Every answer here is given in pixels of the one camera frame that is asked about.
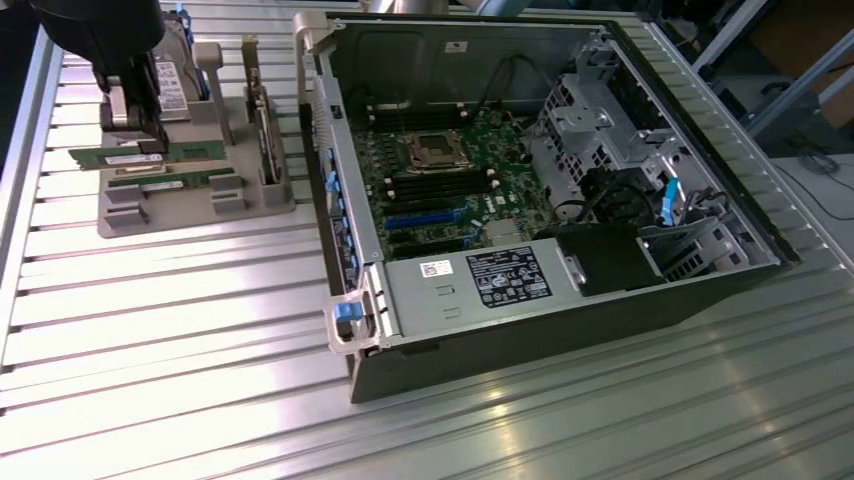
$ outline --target warning label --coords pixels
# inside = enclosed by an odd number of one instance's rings
[[[163,111],[187,110],[187,99],[175,63],[157,62],[157,80],[160,81],[160,108]]]
[[[488,308],[551,296],[531,247],[471,255],[466,260]]]

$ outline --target side panel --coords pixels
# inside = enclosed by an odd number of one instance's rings
[[[352,402],[672,326],[781,271],[769,266],[356,358]]]

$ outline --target sticker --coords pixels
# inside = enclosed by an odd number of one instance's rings
[[[164,112],[187,110],[184,88],[172,62],[157,62],[157,80],[160,81],[160,108]]]
[[[487,308],[551,296],[531,247],[471,255],[466,260]]]
[[[440,260],[438,262],[422,263],[422,275],[424,278],[439,277],[442,275],[450,275],[454,273],[450,260]]]
[[[159,153],[139,154],[139,155],[119,155],[115,157],[104,157],[107,165],[125,165],[128,163],[151,163],[161,162],[163,155]]]
[[[466,53],[468,42],[448,42],[444,44],[444,53]]]
[[[175,180],[173,182],[151,183],[148,185],[140,185],[139,189],[143,192],[156,192],[159,190],[177,190],[184,188],[184,182]]]

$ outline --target green circuit board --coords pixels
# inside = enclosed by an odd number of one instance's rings
[[[498,180],[499,184],[490,185],[482,193],[444,197],[458,214],[452,223],[387,229],[387,206],[400,203],[399,199],[388,197],[387,179],[395,175],[411,175],[411,155],[402,137],[448,132],[460,139],[468,168],[494,170],[488,183]],[[386,259],[420,256],[410,250],[418,250],[418,246],[424,244],[439,245],[438,242],[447,244],[447,252],[491,246],[484,226],[498,220],[512,220],[519,241],[531,240],[547,226],[551,210],[543,187],[524,158],[526,145],[518,129],[503,111],[482,110],[478,117],[456,130],[400,133],[354,130],[354,142]]]

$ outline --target power supply label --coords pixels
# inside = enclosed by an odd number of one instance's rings
[[[470,255],[466,260],[480,301],[488,308],[551,296],[531,247]]]

